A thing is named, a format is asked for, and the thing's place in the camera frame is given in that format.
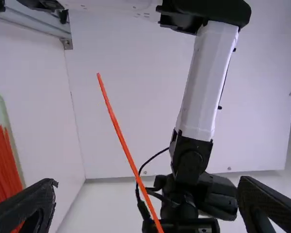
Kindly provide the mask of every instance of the metal bracket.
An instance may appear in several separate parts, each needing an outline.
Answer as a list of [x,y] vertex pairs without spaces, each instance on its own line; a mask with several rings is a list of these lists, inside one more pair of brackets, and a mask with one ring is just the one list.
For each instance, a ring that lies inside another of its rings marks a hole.
[[73,49],[69,19],[62,24],[57,12],[35,11],[16,0],[5,0],[5,11],[0,12],[0,21],[52,35],[60,39],[65,50]]

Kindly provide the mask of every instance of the white floor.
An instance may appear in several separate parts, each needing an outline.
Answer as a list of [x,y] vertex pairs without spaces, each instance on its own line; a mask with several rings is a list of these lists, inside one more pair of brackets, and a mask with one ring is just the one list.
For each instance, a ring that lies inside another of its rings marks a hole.
[[[237,185],[240,176],[244,174],[223,175],[229,177]],[[285,171],[251,172],[249,175],[291,198],[291,134]],[[152,183],[153,178],[147,178],[145,181],[145,185],[151,186]],[[134,185],[131,178],[87,182],[58,233],[141,232],[142,219],[136,206]],[[160,202],[155,198],[152,198],[152,201],[159,213]],[[220,228],[222,233],[246,232],[240,215],[234,222],[220,221]]]

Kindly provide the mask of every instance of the black cable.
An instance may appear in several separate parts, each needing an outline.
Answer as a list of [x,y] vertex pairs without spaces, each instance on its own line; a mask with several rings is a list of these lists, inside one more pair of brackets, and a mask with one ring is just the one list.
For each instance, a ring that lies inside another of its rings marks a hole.
[[[155,155],[153,155],[151,158],[149,158],[144,164],[141,165],[141,167],[139,168],[139,171],[138,171],[138,175],[140,176],[141,172],[142,172],[142,169],[148,164],[150,163],[153,159],[155,159],[157,156],[159,156],[160,154],[164,153],[165,151],[167,151],[169,149],[169,147],[161,150],[160,152],[156,153]],[[137,198],[137,202],[141,202],[141,198],[140,198],[140,193],[139,193],[139,185],[138,183],[136,182],[136,198]]]

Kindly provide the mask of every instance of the white panel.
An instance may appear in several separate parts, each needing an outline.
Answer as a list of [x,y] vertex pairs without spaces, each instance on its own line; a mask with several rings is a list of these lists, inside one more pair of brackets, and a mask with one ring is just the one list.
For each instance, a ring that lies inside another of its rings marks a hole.
[[84,182],[61,42],[0,22],[0,95],[26,185],[59,182],[54,233]]
[[[260,2],[250,1],[252,24],[240,32],[232,55],[209,172],[273,170],[285,164],[291,122],[291,1]],[[169,145],[194,37],[129,17],[73,11],[70,16],[75,49],[66,57],[86,177],[131,176],[96,72],[101,72],[140,166]],[[147,174],[168,173],[169,164],[169,155],[162,155],[148,165]]]

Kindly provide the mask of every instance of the orange stick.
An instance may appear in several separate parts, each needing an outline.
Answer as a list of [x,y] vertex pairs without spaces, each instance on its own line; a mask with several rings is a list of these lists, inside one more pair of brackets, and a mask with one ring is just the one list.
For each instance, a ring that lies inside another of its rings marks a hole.
[[105,89],[105,87],[103,85],[103,82],[102,82],[102,79],[101,79],[101,76],[100,76],[99,73],[97,73],[97,78],[98,78],[98,82],[99,82],[99,85],[100,85],[100,88],[101,88],[102,95],[103,95],[103,97],[105,99],[105,102],[106,102],[106,105],[107,105],[107,108],[108,108],[109,115],[110,115],[112,123],[114,125],[116,134],[117,134],[118,139],[120,140],[120,142],[122,144],[123,150],[125,152],[127,160],[128,160],[129,165],[131,167],[131,170],[135,175],[136,181],[139,184],[139,187],[140,187],[140,189],[142,191],[142,194],[143,194],[143,196],[145,198],[145,201],[146,201],[146,203],[147,203],[147,205],[148,205],[148,207],[150,209],[150,212],[151,212],[151,214],[153,216],[156,228],[158,229],[159,233],[164,233],[164,231],[162,229],[162,226],[161,226],[161,223],[160,223],[159,219],[157,218],[157,215],[155,213],[154,207],[153,207],[153,205],[151,203],[150,197],[148,196],[148,194],[146,192],[146,188],[145,188],[144,184],[142,183],[141,178],[138,175],[138,170],[137,170],[136,165],[134,163],[134,160],[133,160],[133,158],[132,158],[132,156],[130,154],[128,146],[127,146],[127,144],[125,142],[125,139],[124,139],[124,136],[123,136],[122,131],[120,129],[120,126],[119,126],[119,124],[118,124],[118,122],[116,120],[115,114],[114,114],[114,112],[112,110],[112,107],[111,107],[110,102],[109,102],[109,98],[107,96],[106,89]]

